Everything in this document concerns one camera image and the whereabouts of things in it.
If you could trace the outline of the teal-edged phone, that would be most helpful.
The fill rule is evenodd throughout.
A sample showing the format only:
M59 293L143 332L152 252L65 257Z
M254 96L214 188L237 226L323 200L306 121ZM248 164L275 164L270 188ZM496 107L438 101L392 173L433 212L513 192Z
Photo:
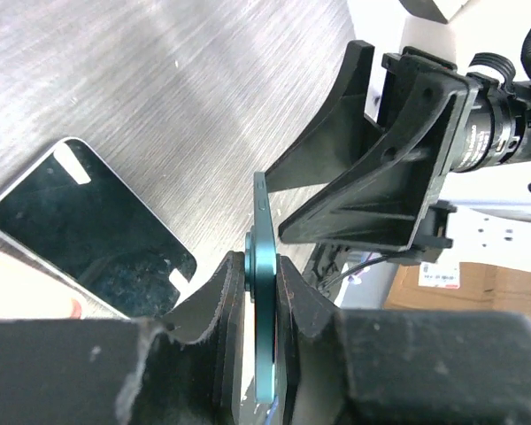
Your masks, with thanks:
M253 225L245 238L245 289L255 313L255 398L269 404L275 397L277 252L266 176L253 175Z

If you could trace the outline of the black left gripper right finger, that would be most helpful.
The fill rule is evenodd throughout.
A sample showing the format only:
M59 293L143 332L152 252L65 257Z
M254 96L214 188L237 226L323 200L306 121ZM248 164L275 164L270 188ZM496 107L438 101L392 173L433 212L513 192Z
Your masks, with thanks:
M284 424L531 424L531 320L346 310L278 259Z

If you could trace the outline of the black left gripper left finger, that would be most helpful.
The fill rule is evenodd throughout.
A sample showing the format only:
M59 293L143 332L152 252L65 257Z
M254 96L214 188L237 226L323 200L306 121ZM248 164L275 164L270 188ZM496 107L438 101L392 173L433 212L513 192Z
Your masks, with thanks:
M0 321L0 424L236 424L244 260L156 319Z

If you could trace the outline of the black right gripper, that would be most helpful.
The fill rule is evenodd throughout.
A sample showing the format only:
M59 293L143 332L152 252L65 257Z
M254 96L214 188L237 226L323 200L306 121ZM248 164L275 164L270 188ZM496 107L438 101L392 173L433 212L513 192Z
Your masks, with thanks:
M385 55L378 123L386 131L280 224L280 240L346 244L405 266L451 248L446 225L456 209L439 198L446 175L531 161L531 47L521 51L526 81L515 81L512 62L495 53L471 63L503 80L460 75L413 47Z

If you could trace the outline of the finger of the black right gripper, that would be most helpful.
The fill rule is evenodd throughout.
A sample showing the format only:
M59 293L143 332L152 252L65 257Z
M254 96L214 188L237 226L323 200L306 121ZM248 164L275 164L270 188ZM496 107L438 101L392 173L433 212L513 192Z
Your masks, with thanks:
M271 193L319 184L328 193L342 190L342 177L360 158L373 55L374 46L368 42L347 44L326 100L265 172Z

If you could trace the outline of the pink phone case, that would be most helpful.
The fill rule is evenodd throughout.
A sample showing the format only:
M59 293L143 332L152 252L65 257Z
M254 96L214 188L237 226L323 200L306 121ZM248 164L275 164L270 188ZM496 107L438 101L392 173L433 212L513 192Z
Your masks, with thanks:
M80 319L84 305L75 290L0 252L0 321Z

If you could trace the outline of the white-edged phone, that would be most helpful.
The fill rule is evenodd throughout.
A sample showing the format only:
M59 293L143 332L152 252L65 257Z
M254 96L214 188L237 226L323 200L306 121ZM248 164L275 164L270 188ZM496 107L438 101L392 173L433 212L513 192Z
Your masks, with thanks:
M194 255L83 140L53 143L0 193L0 237L123 317L161 317Z

